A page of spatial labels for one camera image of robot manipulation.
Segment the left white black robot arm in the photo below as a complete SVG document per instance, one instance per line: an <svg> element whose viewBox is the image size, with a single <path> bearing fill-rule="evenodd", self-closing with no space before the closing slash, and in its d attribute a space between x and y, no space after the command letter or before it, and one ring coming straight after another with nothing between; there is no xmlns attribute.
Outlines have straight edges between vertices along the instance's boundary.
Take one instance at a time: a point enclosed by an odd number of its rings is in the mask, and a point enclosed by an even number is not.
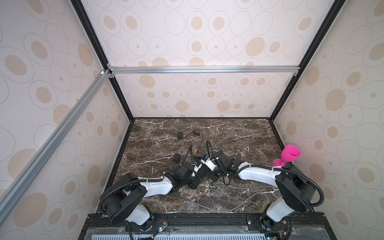
<svg viewBox="0 0 384 240"><path fill-rule="evenodd" d="M196 189L208 171L209 168L202 164L182 164L159 178L139 178L134 173L128 173L103 192L98 211L108 216L112 224L133 222L145 225L152 215L141 204L142 199L170 195L183 186Z"/></svg>

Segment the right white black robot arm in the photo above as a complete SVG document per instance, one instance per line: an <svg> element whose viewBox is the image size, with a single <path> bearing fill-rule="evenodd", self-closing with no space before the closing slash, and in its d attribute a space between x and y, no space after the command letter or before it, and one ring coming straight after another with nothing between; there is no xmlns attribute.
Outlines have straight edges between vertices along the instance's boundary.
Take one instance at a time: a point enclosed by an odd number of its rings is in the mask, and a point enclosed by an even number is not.
<svg viewBox="0 0 384 240"><path fill-rule="evenodd" d="M213 174L213 181L219 177L256 181L280 191L281 197L269 204L263 212L261 221L264 225L280 222L294 212L304 213L309 208L322 205L325 200L320 186L292 163L283 167L268 167L233 162L222 151L205 155L202 162Z"/></svg>

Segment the black power adapter with plug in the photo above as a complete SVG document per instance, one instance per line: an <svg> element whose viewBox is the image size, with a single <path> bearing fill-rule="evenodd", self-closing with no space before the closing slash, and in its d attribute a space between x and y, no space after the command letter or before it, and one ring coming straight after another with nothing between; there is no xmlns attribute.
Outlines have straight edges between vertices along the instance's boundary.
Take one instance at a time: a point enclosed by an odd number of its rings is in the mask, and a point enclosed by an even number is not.
<svg viewBox="0 0 384 240"><path fill-rule="evenodd" d="M174 154L172 161L173 161L174 164L177 164L177 163L179 163L180 159L181 159L181 155L180 154ZM193 156L193 163L196 164L201 159L202 159L202 157L200 157L200 156Z"/></svg>

